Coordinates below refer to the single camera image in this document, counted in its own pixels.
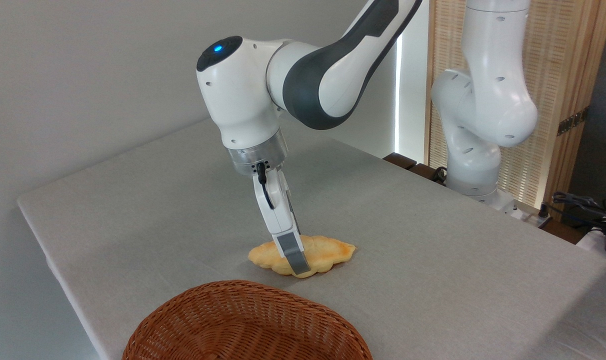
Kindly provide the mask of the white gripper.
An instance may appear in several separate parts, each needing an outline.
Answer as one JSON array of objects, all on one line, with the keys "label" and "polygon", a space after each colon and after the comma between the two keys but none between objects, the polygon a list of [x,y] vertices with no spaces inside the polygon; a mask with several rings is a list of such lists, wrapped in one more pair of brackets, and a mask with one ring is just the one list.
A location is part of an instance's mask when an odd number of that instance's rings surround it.
[{"label": "white gripper", "polygon": [[253,189],[264,223],[294,275],[311,270],[305,256],[305,248],[290,204],[289,185],[280,169],[256,171]]}]

